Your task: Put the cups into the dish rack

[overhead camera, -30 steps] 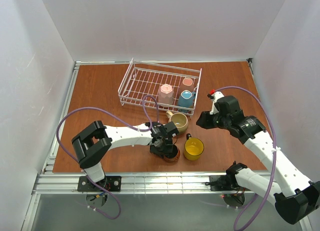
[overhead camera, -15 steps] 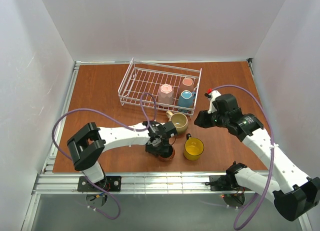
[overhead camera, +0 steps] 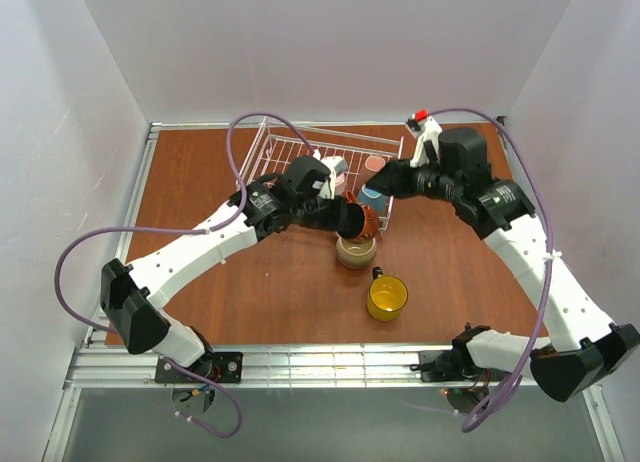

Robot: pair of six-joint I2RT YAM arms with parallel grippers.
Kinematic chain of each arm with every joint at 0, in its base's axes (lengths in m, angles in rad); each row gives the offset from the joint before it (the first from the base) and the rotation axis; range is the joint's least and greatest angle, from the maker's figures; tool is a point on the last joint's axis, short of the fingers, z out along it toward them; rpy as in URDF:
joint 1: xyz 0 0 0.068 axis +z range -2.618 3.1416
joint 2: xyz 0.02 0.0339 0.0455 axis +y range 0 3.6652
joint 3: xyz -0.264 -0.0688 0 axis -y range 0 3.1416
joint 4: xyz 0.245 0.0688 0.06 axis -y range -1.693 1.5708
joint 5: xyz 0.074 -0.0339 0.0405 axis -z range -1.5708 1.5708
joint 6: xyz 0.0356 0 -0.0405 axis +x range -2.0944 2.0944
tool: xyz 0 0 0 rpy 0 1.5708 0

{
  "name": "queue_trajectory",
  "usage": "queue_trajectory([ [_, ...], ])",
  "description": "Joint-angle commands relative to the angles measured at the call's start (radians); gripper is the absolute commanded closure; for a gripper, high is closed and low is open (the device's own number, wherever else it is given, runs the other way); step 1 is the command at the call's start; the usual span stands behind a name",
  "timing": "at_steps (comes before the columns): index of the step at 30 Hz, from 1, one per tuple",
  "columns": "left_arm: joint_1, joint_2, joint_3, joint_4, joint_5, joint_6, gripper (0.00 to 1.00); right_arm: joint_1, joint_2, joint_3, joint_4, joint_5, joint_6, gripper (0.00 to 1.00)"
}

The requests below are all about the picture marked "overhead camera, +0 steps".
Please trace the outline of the pink floral mug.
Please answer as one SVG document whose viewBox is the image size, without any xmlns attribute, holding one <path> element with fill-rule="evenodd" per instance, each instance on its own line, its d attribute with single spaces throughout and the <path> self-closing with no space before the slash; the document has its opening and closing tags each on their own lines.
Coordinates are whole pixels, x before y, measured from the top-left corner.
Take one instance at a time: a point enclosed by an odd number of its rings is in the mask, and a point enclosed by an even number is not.
<svg viewBox="0 0 640 462">
<path fill-rule="evenodd" d="M 386 165 L 386 160 L 377 155 L 370 155 L 364 162 L 364 168 L 367 171 L 377 173 Z"/>
</svg>

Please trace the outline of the blue floral mug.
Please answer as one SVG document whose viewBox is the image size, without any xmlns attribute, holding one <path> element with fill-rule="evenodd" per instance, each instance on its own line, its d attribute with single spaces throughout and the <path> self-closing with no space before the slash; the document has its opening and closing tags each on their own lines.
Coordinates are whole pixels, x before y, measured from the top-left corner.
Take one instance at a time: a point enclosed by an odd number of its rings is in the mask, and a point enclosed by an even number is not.
<svg viewBox="0 0 640 462">
<path fill-rule="evenodd" d="M 373 208 L 378 214 L 383 214 L 387 206 L 388 197 L 363 185 L 358 192 L 356 200 Z"/>
</svg>

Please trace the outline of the dark brown glazed mug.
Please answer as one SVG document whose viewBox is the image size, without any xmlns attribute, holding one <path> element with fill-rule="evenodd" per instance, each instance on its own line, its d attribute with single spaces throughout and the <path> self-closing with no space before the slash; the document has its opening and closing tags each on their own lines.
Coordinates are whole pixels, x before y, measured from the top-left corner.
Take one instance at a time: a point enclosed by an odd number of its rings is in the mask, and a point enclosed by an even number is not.
<svg viewBox="0 0 640 462">
<path fill-rule="evenodd" d="M 341 212 L 337 233 L 346 240 L 363 242 L 374 239 L 380 230 L 379 215 L 371 206 L 359 202 L 349 190 L 342 194 L 346 205 Z"/>
</svg>

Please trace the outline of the white mug pink handle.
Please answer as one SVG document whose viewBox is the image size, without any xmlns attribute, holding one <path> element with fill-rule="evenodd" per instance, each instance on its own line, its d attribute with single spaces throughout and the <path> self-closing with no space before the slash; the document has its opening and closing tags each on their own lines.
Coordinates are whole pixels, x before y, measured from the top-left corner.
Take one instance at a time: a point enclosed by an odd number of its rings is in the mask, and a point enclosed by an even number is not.
<svg viewBox="0 0 640 462">
<path fill-rule="evenodd" d="M 340 196 L 344 193 L 345 190 L 346 190 L 346 178 L 344 177 L 343 174 L 341 174 L 335 180 L 334 195 Z"/>
</svg>

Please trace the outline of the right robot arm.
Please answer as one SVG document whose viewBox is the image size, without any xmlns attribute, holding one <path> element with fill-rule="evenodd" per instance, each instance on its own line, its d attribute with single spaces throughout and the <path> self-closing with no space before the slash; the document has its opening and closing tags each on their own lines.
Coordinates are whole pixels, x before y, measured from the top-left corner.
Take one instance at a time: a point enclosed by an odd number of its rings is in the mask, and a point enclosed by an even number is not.
<svg viewBox="0 0 640 462">
<path fill-rule="evenodd" d="M 366 185 L 397 199 L 425 196 L 450 203 L 508 267 L 543 317 L 548 335 L 534 343 L 488 326 L 467 328 L 453 339 L 448 353 L 429 363 L 430 371 L 507 373 L 524 358 L 523 376 L 550 398 L 565 402 L 615 372 L 638 347 L 638 330 L 616 324 L 561 256 L 547 248 L 547 232 L 519 185 L 493 176 L 487 142 L 476 130 L 424 129 L 413 158 L 387 162 Z"/>
</svg>

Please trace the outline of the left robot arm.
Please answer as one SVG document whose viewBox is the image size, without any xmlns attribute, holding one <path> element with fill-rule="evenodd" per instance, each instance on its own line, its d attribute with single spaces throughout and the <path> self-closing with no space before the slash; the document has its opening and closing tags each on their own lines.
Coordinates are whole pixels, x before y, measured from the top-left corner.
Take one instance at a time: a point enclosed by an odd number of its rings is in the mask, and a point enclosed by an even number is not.
<svg viewBox="0 0 640 462">
<path fill-rule="evenodd" d="M 185 368 L 202 363 L 210 350 L 206 340 L 165 306 L 212 267 L 292 223 L 344 228 L 347 202 L 336 195 L 335 180 L 345 169 L 341 156 L 297 157 L 284 172 L 265 174 L 234 193 L 191 234 L 128 264 L 118 258 L 106 263 L 100 305 L 127 351 L 153 351 Z"/>
</svg>

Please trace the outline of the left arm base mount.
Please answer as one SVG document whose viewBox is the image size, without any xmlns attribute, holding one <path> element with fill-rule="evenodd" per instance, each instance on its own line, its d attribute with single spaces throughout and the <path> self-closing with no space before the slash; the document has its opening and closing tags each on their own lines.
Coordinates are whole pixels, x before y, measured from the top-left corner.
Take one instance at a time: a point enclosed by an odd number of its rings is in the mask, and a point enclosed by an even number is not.
<svg viewBox="0 0 640 462">
<path fill-rule="evenodd" d="M 237 384 L 242 378 L 243 358 L 242 352 L 215 352 L 206 354 L 202 362 L 196 362 L 189 370 L 219 384 Z M 216 396 L 216 390 L 210 385 L 176 388 L 176 385 L 194 385 L 197 380 L 186 376 L 161 359 L 156 364 L 154 382 L 164 386 L 172 385 L 173 405 L 177 410 L 194 415 L 204 414 L 213 405 Z"/>
</svg>

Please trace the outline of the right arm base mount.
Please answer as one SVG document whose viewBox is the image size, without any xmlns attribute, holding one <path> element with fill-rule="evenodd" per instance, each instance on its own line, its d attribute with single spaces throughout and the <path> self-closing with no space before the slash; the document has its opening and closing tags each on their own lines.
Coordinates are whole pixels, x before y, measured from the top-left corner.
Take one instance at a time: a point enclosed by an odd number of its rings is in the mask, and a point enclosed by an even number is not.
<svg viewBox="0 0 640 462">
<path fill-rule="evenodd" d="M 453 349 L 420 351 L 418 362 L 409 369 L 420 374 L 424 383 L 444 383 L 442 390 L 449 405 L 457 412 L 468 414 L 489 396 L 492 374 L 489 369 L 466 365 Z"/>
</svg>

